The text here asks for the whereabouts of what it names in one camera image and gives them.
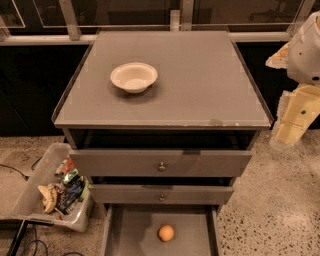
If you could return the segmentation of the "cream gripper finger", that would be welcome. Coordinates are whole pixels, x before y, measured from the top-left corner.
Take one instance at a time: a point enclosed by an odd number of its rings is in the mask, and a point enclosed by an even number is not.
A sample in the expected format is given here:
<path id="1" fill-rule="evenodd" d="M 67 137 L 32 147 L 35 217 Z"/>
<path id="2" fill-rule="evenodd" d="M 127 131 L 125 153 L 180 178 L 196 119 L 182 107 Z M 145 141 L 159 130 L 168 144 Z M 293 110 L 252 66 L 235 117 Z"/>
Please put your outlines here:
<path id="1" fill-rule="evenodd" d="M 289 45 L 290 43 L 286 43 L 285 45 L 283 45 L 276 53 L 274 53 L 266 60 L 265 65 L 274 69 L 286 69 L 288 62 L 287 55 Z"/>
<path id="2" fill-rule="evenodd" d="M 320 115 L 320 86 L 299 84 L 280 97 L 273 140 L 283 145 L 296 144 Z"/>

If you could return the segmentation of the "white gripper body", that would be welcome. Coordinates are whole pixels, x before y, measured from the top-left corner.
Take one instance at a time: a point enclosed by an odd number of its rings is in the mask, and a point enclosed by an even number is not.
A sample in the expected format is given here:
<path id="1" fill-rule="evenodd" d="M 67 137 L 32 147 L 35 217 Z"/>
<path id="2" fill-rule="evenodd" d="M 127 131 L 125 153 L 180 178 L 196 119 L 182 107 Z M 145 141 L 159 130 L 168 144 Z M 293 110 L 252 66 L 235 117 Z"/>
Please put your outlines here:
<path id="1" fill-rule="evenodd" d="M 298 83 L 320 85 L 320 11 L 312 13 L 289 42 L 287 75 Z"/>

